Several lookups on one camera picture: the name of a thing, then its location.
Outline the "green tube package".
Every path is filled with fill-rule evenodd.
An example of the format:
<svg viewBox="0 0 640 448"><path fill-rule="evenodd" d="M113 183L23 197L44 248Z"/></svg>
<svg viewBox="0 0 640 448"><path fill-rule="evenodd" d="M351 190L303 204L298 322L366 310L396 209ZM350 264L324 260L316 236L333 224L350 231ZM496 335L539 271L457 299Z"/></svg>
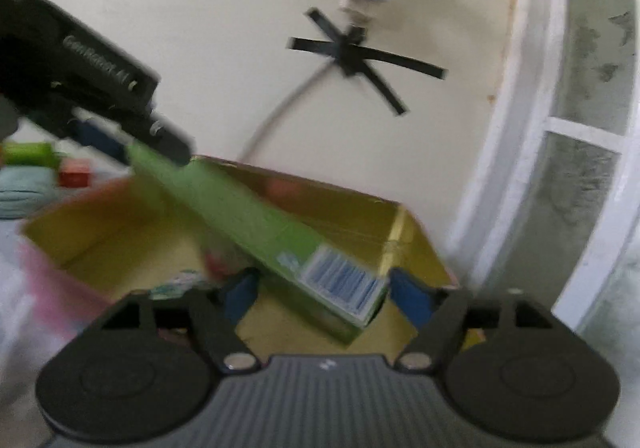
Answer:
<svg viewBox="0 0 640 448"><path fill-rule="evenodd" d="M61 157L50 142L4 142L1 145L1 164L38 166L57 170Z"/></svg>

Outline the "small red box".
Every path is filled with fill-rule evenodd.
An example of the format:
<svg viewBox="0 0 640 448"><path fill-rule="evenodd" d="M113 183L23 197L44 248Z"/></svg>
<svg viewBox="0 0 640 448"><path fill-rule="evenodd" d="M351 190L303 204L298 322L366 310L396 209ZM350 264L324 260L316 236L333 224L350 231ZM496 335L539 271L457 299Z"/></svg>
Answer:
<svg viewBox="0 0 640 448"><path fill-rule="evenodd" d="M92 184L93 167L89 159L64 158L58 167L58 186L88 188Z"/></svg>

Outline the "teal zip pouch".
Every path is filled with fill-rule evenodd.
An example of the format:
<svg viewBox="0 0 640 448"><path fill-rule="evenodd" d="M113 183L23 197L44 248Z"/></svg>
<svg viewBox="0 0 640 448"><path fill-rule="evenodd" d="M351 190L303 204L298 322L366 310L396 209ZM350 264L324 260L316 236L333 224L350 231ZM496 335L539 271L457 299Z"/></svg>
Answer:
<svg viewBox="0 0 640 448"><path fill-rule="evenodd" d="M1 219L21 220L58 197L55 171L42 166L1 169Z"/></svg>

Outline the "green rectangular carton box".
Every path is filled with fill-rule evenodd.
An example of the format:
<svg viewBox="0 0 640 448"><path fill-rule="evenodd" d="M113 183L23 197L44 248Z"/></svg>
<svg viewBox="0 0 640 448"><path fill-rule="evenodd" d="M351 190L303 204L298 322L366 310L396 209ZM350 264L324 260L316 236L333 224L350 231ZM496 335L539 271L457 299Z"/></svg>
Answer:
<svg viewBox="0 0 640 448"><path fill-rule="evenodd" d="M179 166L132 144L137 193L152 210L189 231L224 267L256 267L300 316L343 343L366 330L387 281L314 228L268 203L203 160Z"/></svg>

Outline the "pink macaron biscuit tin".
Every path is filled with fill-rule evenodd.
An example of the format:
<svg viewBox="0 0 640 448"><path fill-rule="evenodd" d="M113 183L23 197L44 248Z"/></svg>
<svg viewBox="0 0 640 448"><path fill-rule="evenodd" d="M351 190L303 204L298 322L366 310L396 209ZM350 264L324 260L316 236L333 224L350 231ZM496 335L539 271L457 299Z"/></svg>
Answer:
<svg viewBox="0 0 640 448"><path fill-rule="evenodd" d="M183 272L227 280L250 258L219 225L242 225L245 237L258 240L274 233L248 198L374 272L400 267L431 286L454 284L419 222L397 202L212 158L179 168L141 153L128 177L24 223L21 261L39 320L69 339L131 291L166 292Z"/></svg>

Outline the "white framed window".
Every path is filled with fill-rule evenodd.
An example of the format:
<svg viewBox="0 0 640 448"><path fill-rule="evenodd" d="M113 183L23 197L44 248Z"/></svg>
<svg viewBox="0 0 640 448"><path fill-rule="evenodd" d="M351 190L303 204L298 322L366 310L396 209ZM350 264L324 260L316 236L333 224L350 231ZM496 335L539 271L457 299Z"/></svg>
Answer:
<svg viewBox="0 0 640 448"><path fill-rule="evenodd" d="M638 220L639 0L512 0L454 271L481 294L532 294L580 330Z"/></svg>

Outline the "black tape cross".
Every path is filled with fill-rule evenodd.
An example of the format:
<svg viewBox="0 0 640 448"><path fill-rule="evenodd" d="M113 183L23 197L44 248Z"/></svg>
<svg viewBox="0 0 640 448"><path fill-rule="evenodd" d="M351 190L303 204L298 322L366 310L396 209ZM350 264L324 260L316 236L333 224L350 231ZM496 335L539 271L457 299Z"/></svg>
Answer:
<svg viewBox="0 0 640 448"><path fill-rule="evenodd" d="M403 116L408 112L408 108L390 87L390 84L370 66L370 61L392 64L441 81L448 74L447 69L428 62L363 46L367 39L367 30L363 26L352 24L346 30L340 30L318 8L310 8L306 12L306 17L326 37L326 40L290 38L288 40L288 49L330 58L331 64L335 64L342 71L345 78L362 75L383 97L395 116Z"/></svg>

